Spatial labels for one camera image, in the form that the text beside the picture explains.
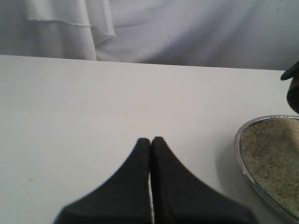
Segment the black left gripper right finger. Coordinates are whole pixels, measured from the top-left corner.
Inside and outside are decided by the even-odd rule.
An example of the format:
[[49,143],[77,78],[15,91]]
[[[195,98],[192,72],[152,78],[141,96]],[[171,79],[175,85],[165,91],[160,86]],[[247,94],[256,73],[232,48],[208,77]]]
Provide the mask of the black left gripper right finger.
[[194,176],[162,137],[151,143],[150,181],[156,224],[257,223],[251,209]]

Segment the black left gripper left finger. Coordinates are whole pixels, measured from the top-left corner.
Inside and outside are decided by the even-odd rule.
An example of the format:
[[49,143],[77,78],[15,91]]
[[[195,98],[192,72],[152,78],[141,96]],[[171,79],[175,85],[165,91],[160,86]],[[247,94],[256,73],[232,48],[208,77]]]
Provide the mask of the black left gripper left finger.
[[148,224],[150,141],[139,138],[124,163],[101,186],[65,206],[56,224]]

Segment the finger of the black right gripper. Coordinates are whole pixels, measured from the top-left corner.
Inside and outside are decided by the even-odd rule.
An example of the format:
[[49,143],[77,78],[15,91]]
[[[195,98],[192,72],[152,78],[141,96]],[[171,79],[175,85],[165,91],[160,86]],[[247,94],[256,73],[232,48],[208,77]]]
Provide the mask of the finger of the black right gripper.
[[299,76],[299,63],[295,63],[292,67],[288,68],[280,77],[281,81],[288,80]]

